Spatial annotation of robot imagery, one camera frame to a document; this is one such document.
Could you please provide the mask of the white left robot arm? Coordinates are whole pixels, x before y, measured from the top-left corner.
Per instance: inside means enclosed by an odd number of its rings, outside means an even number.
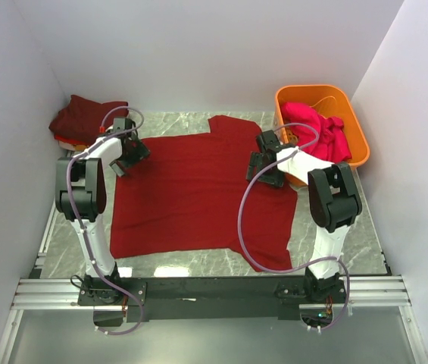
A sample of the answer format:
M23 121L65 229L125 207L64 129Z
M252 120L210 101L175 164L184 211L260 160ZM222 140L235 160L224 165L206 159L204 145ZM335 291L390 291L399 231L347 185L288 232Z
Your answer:
M75 230L86 263L80 292L107 305L117 303L126 291L105 233L105 169L124 177L129 167L150 156L138 135L143 123L115 118L91 146L56 164L55 207Z

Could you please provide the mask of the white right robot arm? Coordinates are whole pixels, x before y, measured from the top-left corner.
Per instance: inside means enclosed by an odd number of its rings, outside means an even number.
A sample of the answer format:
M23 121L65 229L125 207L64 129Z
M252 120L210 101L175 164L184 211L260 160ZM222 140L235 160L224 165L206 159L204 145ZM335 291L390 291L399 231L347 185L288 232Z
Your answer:
M271 272L255 261L245 245L242 215L246 200L257 181L281 187L284 175L289 174L306 184L311 218L317 230L311 260L294 270L305 270L304 295L307 300L319 303L335 293L348 293L348 282L339 277L340 257L346 235L362 212L362 203L348 163L327 162L304 151L318 141L319 133L313 134L313 140L302 146L282 144L274 130L256 137L258 151L253 152L249 160L248 186L239 206L237 233L248 261L256 268Z

